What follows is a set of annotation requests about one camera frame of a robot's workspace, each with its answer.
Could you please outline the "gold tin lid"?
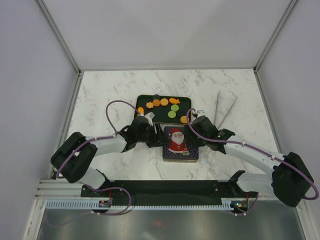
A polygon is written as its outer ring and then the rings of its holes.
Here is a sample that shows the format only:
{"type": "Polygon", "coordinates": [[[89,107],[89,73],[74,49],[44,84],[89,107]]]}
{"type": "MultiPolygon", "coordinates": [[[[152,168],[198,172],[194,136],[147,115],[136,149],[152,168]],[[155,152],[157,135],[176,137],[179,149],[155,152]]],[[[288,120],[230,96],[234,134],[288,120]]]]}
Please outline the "gold tin lid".
{"type": "Polygon", "coordinates": [[[188,156],[199,158],[198,147],[187,147],[185,144],[185,126],[165,126],[163,129],[170,138],[170,144],[162,147],[162,158],[171,156],[188,156]]]}

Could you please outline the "tan sandwich cookie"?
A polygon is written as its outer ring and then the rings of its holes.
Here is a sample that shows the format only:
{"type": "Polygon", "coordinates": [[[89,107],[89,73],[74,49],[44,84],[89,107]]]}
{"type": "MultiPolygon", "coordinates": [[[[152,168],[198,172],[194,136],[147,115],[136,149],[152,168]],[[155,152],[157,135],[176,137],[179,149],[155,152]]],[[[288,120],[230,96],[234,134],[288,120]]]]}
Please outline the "tan sandwich cookie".
{"type": "Polygon", "coordinates": [[[167,106],[167,105],[169,104],[169,101],[168,101],[168,99],[166,99],[166,98],[162,98],[162,99],[160,100],[160,104],[161,104],[162,106],[167,106]]]}
{"type": "Polygon", "coordinates": [[[187,119],[187,116],[186,115],[183,115],[180,117],[180,122],[182,124],[187,124],[188,123],[188,119],[187,119]]]}

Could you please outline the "metal serving tongs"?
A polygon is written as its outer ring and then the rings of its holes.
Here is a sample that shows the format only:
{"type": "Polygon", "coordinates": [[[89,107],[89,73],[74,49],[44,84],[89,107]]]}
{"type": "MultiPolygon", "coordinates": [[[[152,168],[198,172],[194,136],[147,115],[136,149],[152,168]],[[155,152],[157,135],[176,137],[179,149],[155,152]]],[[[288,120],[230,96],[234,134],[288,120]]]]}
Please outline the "metal serving tongs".
{"type": "Polygon", "coordinates": [[[231,110],[233,109],[238,96],[232,91],[219,90],[216,96],[213,124],[219,129],[231,110]]]}

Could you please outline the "gold cookie tin box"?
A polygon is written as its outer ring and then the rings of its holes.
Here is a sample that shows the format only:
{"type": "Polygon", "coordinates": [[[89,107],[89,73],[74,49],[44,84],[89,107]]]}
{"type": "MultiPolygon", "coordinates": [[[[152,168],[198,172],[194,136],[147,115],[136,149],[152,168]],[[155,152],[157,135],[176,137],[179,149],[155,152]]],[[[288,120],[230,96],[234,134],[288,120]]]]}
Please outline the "gold cookie tin box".
{"type": "Polygon", "coordinates": [[[196,163],[198,157],[188,157],[188,156],[169,156],[163,157],[164,162],[168,163],[196,163]]]}

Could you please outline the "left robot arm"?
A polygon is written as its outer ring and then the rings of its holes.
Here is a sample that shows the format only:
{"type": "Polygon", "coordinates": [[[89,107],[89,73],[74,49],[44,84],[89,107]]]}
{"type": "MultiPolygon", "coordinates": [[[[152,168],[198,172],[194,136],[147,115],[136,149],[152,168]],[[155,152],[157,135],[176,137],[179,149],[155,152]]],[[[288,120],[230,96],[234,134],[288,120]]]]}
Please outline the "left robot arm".
{"type": "Polygon", "coordinates": [[[162,147],[170,143],[159,123],[152,123],[145,116],[137,116],[130,125],[113,135],[86,137],[74,132],[53,154],[51,164],[57,169],[56,178],[66,179],[70,184],[90,186],[98,197],[105,197],[110,190],[108,179],[98,169],[91,167],[97,156],[125,153],[145,143],[148,148],[162,147]]]}

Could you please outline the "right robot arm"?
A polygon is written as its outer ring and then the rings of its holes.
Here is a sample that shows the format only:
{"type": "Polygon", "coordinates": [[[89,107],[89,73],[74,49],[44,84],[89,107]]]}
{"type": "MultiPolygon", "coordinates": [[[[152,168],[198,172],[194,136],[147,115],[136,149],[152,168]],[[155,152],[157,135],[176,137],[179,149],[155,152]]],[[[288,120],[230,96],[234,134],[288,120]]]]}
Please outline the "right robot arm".
{"type": "Polygon", "coordinates": [[[233,197],[257,192],[275,196],[289,207],[296,207],[301,200],[314,201],[319,198],[314,179],[298,154],[290,152],[285,155],[257,146],[233,131],[217,129],[204,115],[187,124],[192,137],[202,146],[243,160],[262,171],[240,173],[228,185],[233,197]]]}

